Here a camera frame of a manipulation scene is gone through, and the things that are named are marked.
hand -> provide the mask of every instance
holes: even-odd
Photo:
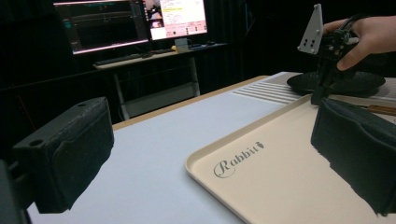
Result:
[[[334,32],[344,21],[324,24],[324,34]],[[355,21],[352,24],[352,32],[360,41],[338,62],[337,68],[341,71],[356,65],[369,54],[396,51],[396,16],[369,17]]]

black curtain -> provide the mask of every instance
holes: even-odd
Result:
[[[206,93],[232,85],[244,79],[241,58],[241,39],[245,34],[244,1],[216,0],[205,1],[206,24],[208,34],[205,43],[227,43],[224,51],[210,52],[196,57],[197,72],[201,93]]]
[[[317,3],[321,3],[324,23],[345,19],[357,13],[396,14],[396,3],[385,0],[247,0],[247,3],[255,23],[244,40],[246,77],[272,75],[281,71],[310,72],[317,69],[317,58],[297,50],[313,6]]]

desk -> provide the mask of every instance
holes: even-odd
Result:
[[[125,97],[122,93],[119,76],[117,73],[114,73],[113,77],[116,83],[116,88],[120,100],[121,112],[123,118],[127,120],[131,117],[138,116],[140,114],[160,108],[162,106],[170,105],[175,102],[180,102],[182,100],[189,99],[191,97],[199,96],[201,93],[199,88],[199,80],[196,71],[194,56],[202,53],[208,53],[211,50],[225,49],[227,46],[228,46],[227,44],[215,44],[213,46],[204,46],[199,49],[189,50],[181,53],[172,51],[163,54],[153,54],[151,57],[148,58],[137,58],[137,59],[126,60],[118,63],[95,65],[94,67],[99,70],[103,70],[103,69],[114,69],[123,66],[135,67],[137,65],[142,65],[142,64],[148,64],[148,63],[153,64],[166,59],[167,60],[169,59],[176,60],[180,58],[188,59],[188,66],[190,68],[190,73],[191,73],[191,81],[189,83],[179,85],[165,91],[154,93],[149,96],[145,96],[133,101],[127,101],[124,99]]]
[[[72,209],[41,215],[32,205],[31,219],[37,224],[242,223],[189,177],[184,162],[192,152],[281,108],[242,93],[256,84],[282,88],[276,83],[285,75],[290,73],[257,77],[114,125],[112,154]]]

monitor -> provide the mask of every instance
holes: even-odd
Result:
[[[142,0],[54,3],[74,54],[149,42]]]
[[[151,40],[206,34],[204,0],[143,0]]]

